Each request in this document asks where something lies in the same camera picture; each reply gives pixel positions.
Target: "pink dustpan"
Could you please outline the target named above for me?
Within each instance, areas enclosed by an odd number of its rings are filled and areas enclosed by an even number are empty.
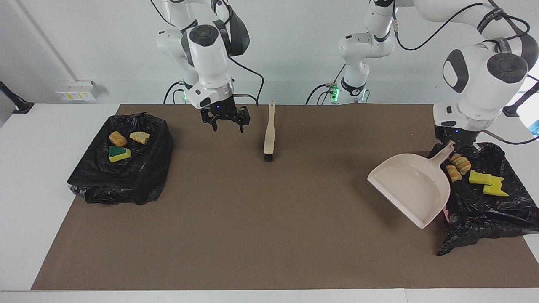
[[[389,158],[367,178],[417,227],[423,229],[442,211],[451,185],[440,165],[454,151],[454,142],[427,159],[413,154]]]

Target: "white robotic arm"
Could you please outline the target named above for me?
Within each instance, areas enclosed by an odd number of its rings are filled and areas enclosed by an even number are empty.
[[[250,122],[247,108],[234,103],[229,57],[247,50],[249,36],[241,19],[224,0],[162,0],[165,15],[177,30],[157,35],[157,47],[174,58],[184,76],[187,102],[201,110],[202,120],[217,131],[218,120],[243,127]],[[219,17],[198,25],[191,4],[206,4]]]
[[[518,92],[528,70],[537,62],[537,42],[520,30],[492,0],[371,0],[365,19],[368,33],[345,37],[339,44],[348,66],[340,82],[340,103],[357,101],[364,89],[369,67],[367,58],[388,56],[395,39],[390,25],[398,7],[415,6],[433,22],[451,21],[473,25],[487,41],[454,50],[444,65],[444,79],[460,98],[434,106],[437,138],[470,146],[500,115]]]

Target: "brown table surface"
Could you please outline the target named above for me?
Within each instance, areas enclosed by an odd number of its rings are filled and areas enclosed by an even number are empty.
[[[437,257],[425,230],[368,173],[436,143],[431,105],[277,106],[275,161],[262,153],[267,106],[241,134],[214,133],[188,106],[122,105],[167,120],[175,140],[157,202],[77,197],[34,290],[266,290],[539,287],[522,237],[482,239]]]

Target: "black plastic bag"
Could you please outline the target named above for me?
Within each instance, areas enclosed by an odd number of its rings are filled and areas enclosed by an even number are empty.
[[[483,185],[470,184],[469,173],[462,180],[451,183],[451,196],[447,202],[447,237],[437,255],[443,256],[457,247],[476,244],[480,238],[516,237],[539,232],[539,209],[505,158],[503,150],[493,143],[480,143],[478,154],[472,149],[459,151],[472,163],[478,173],[505,178],[502,190],[509,197],[483,194]],[[438,144],[431,156],[441,150]],[[446,173],[449,161],[441,168]]]
[[[109,135],[120,132],[128,138],[131,158],[111,163]],[[146,145],[129,139],[132,132],[146,132]],[[71,191],[88,203],[136,203],[156,201],[167,180],[172,156],[172,136],[167,122],[146,113],[111,116],[99,130],[69,177]]]

